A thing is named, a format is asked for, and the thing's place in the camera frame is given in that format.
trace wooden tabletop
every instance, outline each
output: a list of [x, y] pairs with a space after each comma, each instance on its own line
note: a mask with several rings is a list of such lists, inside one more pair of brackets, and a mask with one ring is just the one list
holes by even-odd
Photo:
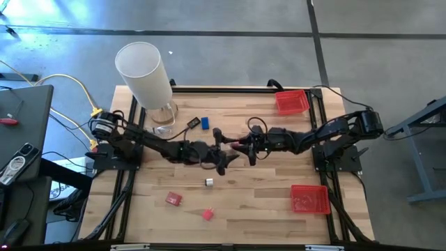
[[[327, 118], [344, 114], [342, 99], [327, 89], [322, 91]], [[127, 116], [131, 100], [128, 87], [117, 86], [111, 110], [120, 109]], [[272, 94], [175, 93], [174, 100], [179, 108], [176, 123], [173, 132], [163, 137], [181, 131], [196, 116], [207, 116], [210, 128], [218, 127], [228, 137], [246, 135], [249, 131], [246, 122], [252, 116], [261, 117], [269, 128], [284, 127], [302, 132], [311, 129], [309, 112], [277, 115]], [[148, 117], [145, 126], [154, 126]], [[212, 130], [200, 127], [189, 131], [187, 139], [200, 139], [208, 144], [215, 142]], [[133, 188], [125, 242], [329, 243], [324, 215], [291, 210], [291, 185], [320, 185], [311, 151], [300, 155], [271, 153], [265, 160], [257, 160], [253, 167], [247, 157], [241, 155], [229, 165], [225, 176], [219, 176], [215, 170], [203, 170], [198, 165], [172, 164], [148, 148], [144, 149], [143, 159]], [[80, 238], [91, 233], [109, 210], [116, 173], [106, 171], [93, 181]], [[213, 188], [204, 186], [206, 178], [214, 179]], [[349, 173], [339, 173], [339, 182], [346, 211], [364, 234], [373, 238], [360, 182]], [[183, 204], [179, 207], [167, 204], [164, 200], [168, 192], [182, 195]], [[214, 208], [215, 216], [207, 222], [201, 214], [210, 207]], [[339, 218], [336, 213], [333, 216], [341, 237]], [[120, 219], [119, 211], [114, 234]]]

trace concrete floor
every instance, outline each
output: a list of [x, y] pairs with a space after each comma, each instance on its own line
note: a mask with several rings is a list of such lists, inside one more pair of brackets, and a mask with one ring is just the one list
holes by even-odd
[[[312, 31], [304, 0], [41, 0], [37, 10], [30, 2], [12, 0], [2, 21], [96, 29]], [[314, 0], [314, 7], [320, 32], [446, 33], [446, 2], [442, 0]], [[270, 78], [285, 86], [321, 83], [312, 38], [45, 34], [20, 34], [20, 38], [0, 33], [2, 60], [23, 73], [75, 76], [101, 107], [110, 106], [114, 87], [123, 84], [114, 67], [117, 51], [141, 40], [160, 49], [168, 75], [181, 85], [264, 86]], [[341, 87], [349, 98], [373, 106], [386, 128], [446, 93], [444, 40], [322, 39], [321, 44], [330, 86]], [[7, 70], [0, 66], [0, 71]], [[76, 84], [67, 79], [52, 79], [48, 84], [55, 86], [54, 107], [80, 123], [88, 120], [91, 108]], [[67, 93], [76, 98], [67, 100]], [[359, 109], [345, 105], [347, 112]], [[72, 107], [78, 112], [70, 112]], [[444, 146], [446, 137], [438, 129], [417, 140], [429, 137]], [[406, 202], [406, 196], [422, 188], [405, 142], [377, 139], [359, 145], [370, 147], [362, 164], [376, 240], [445, 249], [446, 200]], [[53, 121], [49, 121], [44, 151], [70, 158], [84, 154], [82, 145]], [[74, 227], [68, 224], [50, 223], [47, 242], [68, 240], [51, 234], [65, 229], [71, 237]]]

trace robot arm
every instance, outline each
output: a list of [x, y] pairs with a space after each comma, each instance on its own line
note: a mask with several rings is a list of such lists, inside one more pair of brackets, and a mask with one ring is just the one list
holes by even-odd
[[[212, 163], [219, 175], [224, 175], [224, 169], [239, 155], [227, 155], [221, 151], [220, 145], [209, 146], [205, 142], [190, 142], [188, 140], [168, 141], [153, 133], [128, 123], [121, 115], [104, 112], [95, 120], [96, 124], [91, 132], [96, 139], [105, 140], [114, 148], [114, 157], [131, 160], [134, 143], [144, 145], [161, 154], [163, 158], [172, 163], [194, 165]], [[121, 134], [117, 128], [124, 129]]]
[[222, 131], [214, 128], [215, 144], [232, 143], [232, 149], [239, 151], [249, 158], [250, 165], [256, 164], [256, 154], [265, 151], [289, 151], [294, 154], [302, 153], [322, 141], [324, 156], [330, 158], [341, 155], [344, 149], [352, 146], [361, 139], [375, 139], [383, 134], [383, 125], [379, 114], [369, 109], [346, 114], [328, 121], [320, 128], [309, 132], [293, 132], [285, 128], [271, 128], [267, 133], [259, 125], [250, 128], [251, 132], [240, 139], [225, 137]]

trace blue block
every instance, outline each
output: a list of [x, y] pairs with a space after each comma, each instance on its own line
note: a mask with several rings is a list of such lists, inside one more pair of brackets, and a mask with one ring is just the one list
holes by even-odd
[[203, 130], [209, 129], [209, 119], [208, 119], [208, 117], [201, 118], [201, 129], [203, 129]]

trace red basket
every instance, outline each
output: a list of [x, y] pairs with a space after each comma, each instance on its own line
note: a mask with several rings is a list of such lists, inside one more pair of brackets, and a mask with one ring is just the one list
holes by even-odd
[[296, 213], [330, 214], [327, 187], [324, 185], [292, 185], [291, 206]]
[[304, 90], [276, 92], [276, 104], [280, 115], [295, 114], [309, 109]]

